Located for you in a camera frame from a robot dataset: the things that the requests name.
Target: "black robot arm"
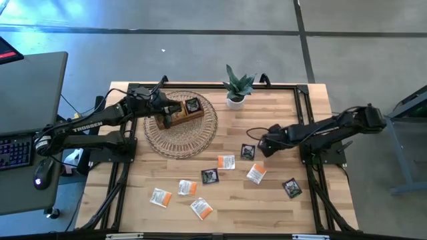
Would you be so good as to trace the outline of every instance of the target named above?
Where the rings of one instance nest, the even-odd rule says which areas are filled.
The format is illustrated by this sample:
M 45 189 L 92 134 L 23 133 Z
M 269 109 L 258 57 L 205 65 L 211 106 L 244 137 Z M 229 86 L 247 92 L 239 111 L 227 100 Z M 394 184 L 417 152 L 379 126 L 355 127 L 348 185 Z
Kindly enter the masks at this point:
M 106 147 L 116 153 L 125 153 L 129 148 L 129 139 L 120 131 L 112 131 L 107 135 L 98 136 L 81 133 L 104 125 L 122 125 L 135 117 L 151 117 L 155 115 L 163 115 L 163 124 L 166 128 L 169 128 L 171 114 L 181 111 L 181 103 L 168 99 L 165 93 L 159 90 L 161 84 L 162 82 L 151 91 L 144 87 L 139 87 L 129 93 L 124 92 L 126 96 L 122 100 L 106 107 L 100 113 L 73 120 L 59 121 L 53 125 L 46 126 L 35 136 L 36 152 L 42 156 L 51 156 L 60 153 L 64 149 L 102 149 Z
M 308 125 L 294 124 L 282 128 L 275 124 L 262 136 L 258 147 L 264 156 L 269 157 L 277 150 L 290 149 L 304 143 L 316 154 L 357 133 L 379 133 L 386 127 L 380 110 L 371 104 L 352 109 Z

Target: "keyboard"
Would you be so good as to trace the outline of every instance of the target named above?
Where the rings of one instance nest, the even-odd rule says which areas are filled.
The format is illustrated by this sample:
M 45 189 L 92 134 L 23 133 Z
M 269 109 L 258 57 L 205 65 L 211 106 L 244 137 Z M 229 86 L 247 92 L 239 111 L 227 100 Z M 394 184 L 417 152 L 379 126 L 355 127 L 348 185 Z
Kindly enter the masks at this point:
M 0 137 L 0 171 L 31 164 L 31 135 Z

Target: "round wicker mat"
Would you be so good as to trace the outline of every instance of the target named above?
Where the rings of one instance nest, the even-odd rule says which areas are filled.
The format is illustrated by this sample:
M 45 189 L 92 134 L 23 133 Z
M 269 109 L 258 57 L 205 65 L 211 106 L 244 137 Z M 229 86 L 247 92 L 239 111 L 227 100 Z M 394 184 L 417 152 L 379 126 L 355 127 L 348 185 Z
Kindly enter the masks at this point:
M 205 115 L 164 130 L 157 127 L 154 117 L 145 118 L 144 131 L 148 143 L 154 151 L 166 157 L 182 159 L 202 152 L 212 142 L 218 128 L 214 107 L 205 97 L 191 91 L 174 91 L 166 95 L 176 101 L 197 97 Z

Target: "wooden table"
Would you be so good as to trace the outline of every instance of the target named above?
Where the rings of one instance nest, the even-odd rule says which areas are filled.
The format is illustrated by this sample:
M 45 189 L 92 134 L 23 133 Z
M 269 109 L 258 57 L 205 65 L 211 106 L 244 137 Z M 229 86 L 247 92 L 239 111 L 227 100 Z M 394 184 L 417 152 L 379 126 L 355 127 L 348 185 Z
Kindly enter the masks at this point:
M 113 82 L 111 88 L 126 91 L 128 82 Z M 328 93 L 324 84 L 309 84 L 314 120 L 331 116 Z M 246 135 L 252 127 L 282 127 L 297 123 L 294 94 L 289 90 L 259 90 L 247 97 L 244 109 L 232 111 L 226 105 L 225 89 L 192 89 L 213 104 L 218 115 L 218 131 L 210 146 L 199 155 L 185 160 L 164 157 L 153 152 L 145 139 L 143 119 L 138 121 L 135 162 L 131 164 L 120 231 L 138 232 L 206 232 L 206 233 L 314 233 L 314 220 L 305 167 L 300 163 L 297 147 L 278 151 L 268 159 L 257 149 L 254 161 L 240 160 L 242 143 L 256 145 Z M 117 103 L 123 94 L 113 91 L 107 105 Z M 106 134 L 118 127 L 102 127 Z M 202 185 L 200 171 L 216 168 L 218 155 L 235 155 L 235 170 L 220 170 L 220 182 Z M 259 185 L 246 178 L 254 163 L 267 171 Z M 84 225 L 105 199 L 111 163 L 102 163 L 89 173 L 76 227 Z M 336 209 L 354 228 L 358 228 L 352 196 L 343 171 L 325 165 L 329 196 Z M 282 183 L 294 177 L 303 193 L 290 199 Z M 180 179 L 197 181 L 195 197 L 177 194 Z M 157 187 L 172 193 L 167 209 L 149 202 Z M 201 221 L 191 210 L 196 197 L 203 197 L 214 211 Z M 115 213 L 112 205 L 110 223 Z M 326 226 L 323 205 L 322 223 Z

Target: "computer mouse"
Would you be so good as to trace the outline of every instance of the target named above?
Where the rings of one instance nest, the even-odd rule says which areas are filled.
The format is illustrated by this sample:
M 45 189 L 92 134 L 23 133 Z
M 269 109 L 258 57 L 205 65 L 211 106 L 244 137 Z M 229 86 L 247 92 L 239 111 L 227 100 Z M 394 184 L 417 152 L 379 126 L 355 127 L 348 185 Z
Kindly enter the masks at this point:
M 34 187 L 37 190 L 44 190 L 51 184 L 53 164 L 52 158 L 47 158 L 41 160 L 36 166 L 34 172 Z

